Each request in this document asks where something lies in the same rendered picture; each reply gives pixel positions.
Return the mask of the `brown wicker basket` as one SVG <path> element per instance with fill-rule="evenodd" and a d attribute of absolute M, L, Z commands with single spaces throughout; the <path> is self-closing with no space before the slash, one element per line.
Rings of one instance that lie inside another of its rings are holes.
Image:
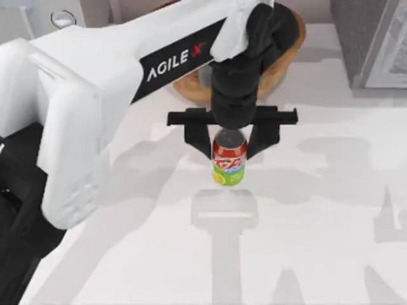
<path fill-rule="evenodd" d="M 305 22 L 297 12 L 280 3 L 275 5 L 275 12 L 280 25 L 273 33 L 273 38 L 280 54 L 269 55 L 266 58 L 266 69 L 262 73 L 258 89 L 260 99 L 270 93 L 282 80 L 306 37 Z M 174 81 L 172 86 L 186 100 L 208 107 L 211 98 L 210 75 L 211 68 L 206 65 Z"/>

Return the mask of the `red and green can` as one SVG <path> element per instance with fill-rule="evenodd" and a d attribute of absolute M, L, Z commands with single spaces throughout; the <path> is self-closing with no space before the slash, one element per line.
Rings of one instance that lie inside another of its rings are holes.
<path fill-rule="evenodd" d="M 244 178 L 247 140 L 240 130 L 221 128 L 212 142 L 212 178 L 222 186 L 236 186 Z"/>

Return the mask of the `grey cabinet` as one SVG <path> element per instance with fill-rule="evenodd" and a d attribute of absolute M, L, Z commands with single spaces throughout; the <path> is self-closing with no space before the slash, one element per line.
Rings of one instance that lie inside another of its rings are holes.
<path fill-rule="evenodd" d="M 407 90 L 407 0 L 330 0 L 352 89 Z"/>

